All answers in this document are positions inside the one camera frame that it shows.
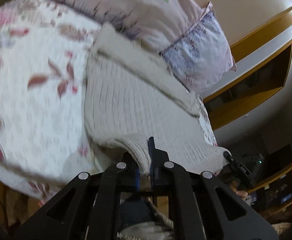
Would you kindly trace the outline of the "person's right hand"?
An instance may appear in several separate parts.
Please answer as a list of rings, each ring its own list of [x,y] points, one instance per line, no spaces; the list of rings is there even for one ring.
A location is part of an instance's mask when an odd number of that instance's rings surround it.
[[[231,190],[237,195],[239,196],[241,199],[245,200],[248,196],[248,193],[244,190],[238,190],[238,182],[236,180],[233,180],[230,184],[230,188]]]

